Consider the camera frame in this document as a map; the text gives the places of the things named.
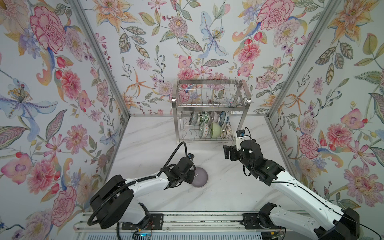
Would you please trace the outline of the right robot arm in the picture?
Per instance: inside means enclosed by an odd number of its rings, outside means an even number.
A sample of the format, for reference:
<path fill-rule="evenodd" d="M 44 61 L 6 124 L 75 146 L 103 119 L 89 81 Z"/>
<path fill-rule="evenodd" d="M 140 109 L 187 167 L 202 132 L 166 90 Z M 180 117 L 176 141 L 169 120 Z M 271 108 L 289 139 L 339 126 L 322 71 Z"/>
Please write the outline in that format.
<path fill-rule="evenodd" d="M 254 139 L 236 140 L 234 146 L 223 146 L 225 159 L 239 161 L 250 175 L 279 191 L 308 214 L 303 216 L 267 203 L 255 222 L 263 229 L 281 227 L 312 240 L 357 240 L 360 237 L 360 216 L 351 209 L 342 209 L 316 195 L 296 180 L 281 165 L 264 158 Z"/>

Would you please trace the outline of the brown white patterned bowl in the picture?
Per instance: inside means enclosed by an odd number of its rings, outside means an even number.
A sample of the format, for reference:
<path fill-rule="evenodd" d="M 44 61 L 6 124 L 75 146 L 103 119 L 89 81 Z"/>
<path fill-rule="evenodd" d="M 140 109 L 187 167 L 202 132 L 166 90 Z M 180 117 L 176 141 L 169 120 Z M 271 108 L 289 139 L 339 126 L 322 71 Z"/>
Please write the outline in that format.
<path fill-rule="evenodd" d="M 222 125 L 221 138 L 228 139 L 232 136 L 232 127 L 229 123 L 224 123 Z"/>

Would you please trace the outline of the green white patterned bowl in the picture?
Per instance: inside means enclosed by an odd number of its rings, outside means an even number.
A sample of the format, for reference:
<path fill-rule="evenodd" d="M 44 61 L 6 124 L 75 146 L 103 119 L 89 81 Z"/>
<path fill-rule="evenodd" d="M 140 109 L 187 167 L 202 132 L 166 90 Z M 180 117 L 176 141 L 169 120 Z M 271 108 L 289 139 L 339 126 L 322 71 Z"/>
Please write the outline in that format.
<path fill-rule="evenodd" d="M 199 138 L 205 139 L 210 134 L 210 126 L 207 123 L 201 123 L 199 127 Z"/>

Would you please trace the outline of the light green bowl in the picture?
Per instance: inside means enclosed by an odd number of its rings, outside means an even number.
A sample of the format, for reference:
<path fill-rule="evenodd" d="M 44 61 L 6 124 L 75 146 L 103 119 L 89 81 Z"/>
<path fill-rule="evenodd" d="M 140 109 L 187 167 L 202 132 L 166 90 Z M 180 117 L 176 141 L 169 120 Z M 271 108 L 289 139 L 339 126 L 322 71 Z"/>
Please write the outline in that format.
<path fill-rule="evenodd" d="M 218 123 L 211 123 L 210 130 L 211 130 L 211 139 L 217 139 L 218 137 L 221 136 L 222 127 Z"/>

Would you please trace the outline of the blue floral bowl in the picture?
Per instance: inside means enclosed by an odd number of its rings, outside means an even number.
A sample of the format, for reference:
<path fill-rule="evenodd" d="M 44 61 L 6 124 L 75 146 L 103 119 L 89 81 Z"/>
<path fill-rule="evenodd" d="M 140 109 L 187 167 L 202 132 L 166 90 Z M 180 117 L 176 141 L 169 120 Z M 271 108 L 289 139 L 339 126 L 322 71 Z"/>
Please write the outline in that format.
<path fill-rule="evenodd" d="M 219 125 L 222 126 L 223 124 L 227 124 L 230 121 L 230 115 L 229 112 L 221 112 L 220 113 L 220 119 L 219 119 Z"/>

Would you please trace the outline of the dark blue flower bowl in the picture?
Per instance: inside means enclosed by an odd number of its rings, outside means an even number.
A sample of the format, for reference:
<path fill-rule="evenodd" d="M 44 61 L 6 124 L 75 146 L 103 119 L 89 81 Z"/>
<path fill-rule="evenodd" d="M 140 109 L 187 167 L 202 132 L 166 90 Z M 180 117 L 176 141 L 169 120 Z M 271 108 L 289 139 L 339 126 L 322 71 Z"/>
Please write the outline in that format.
<path fill-rule="evenodd" d="M 196 126 L 199 124 L 199 121 L 200 121 L 200 113 L 199 112 L 191 112 L 189 125 L 190 126 Z"/>

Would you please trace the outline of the green leaf pattern bowl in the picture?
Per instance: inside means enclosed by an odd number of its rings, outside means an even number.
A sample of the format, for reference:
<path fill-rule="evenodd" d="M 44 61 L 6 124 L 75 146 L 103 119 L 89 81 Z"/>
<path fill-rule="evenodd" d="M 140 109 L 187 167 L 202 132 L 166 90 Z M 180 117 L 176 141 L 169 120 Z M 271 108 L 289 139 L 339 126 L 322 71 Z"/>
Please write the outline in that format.
<path fill-rule="evenodd" d="M 209 112 L 202 111 L 200 113 L 199 117 L 200 117 L 199 125 L 202 125 L 202 124 L 210 125 L 210 123 L 211 123 L 211 114 Z"/>

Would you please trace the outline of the lilac plain bowl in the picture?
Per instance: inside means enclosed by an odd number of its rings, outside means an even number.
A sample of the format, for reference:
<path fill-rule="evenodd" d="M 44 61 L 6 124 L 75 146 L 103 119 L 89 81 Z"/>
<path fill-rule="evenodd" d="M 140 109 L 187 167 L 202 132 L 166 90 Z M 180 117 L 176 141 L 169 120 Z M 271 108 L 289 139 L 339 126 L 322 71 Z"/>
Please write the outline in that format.
<path fill-rule="evenodd" d="M 195 188 L 202 188 L 208 182 L 208 173 L 203 168 L 196 168 L 194 180 L 192 182 L 192 186 Z"/>

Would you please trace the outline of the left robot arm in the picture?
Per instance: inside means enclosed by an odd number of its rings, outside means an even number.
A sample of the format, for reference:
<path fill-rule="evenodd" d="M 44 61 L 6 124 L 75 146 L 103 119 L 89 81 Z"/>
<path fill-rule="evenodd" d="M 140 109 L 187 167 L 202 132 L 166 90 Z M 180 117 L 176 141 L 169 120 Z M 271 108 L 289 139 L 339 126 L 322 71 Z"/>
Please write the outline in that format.
<path fill-rule="evenodd" d="M 121 175 L 112 177 L 90 200 L 93 213 L 87 225 L 98 224 L 107 229 L 118 222 L 129 223 L 137 229 L 144 229 L 150 222 L 151 214 L 138 198 L 156 191 L 176 188 L 182 183 L 192 184 L 196 167 L 194 155 L 180 159 L 147 177 L 124 179 Z"/>

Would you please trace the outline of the purple ribbed bowl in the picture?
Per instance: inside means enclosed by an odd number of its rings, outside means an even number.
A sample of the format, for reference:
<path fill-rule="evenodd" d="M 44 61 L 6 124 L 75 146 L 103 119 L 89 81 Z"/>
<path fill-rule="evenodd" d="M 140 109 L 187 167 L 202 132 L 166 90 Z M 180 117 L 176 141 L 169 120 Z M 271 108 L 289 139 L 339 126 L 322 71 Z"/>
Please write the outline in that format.
<path fill-rule="evenodd" d="M 220 115 L 217 112 L 211 112 L 210 119 L 212 123 L 218 123 L 220 121 Z"/>

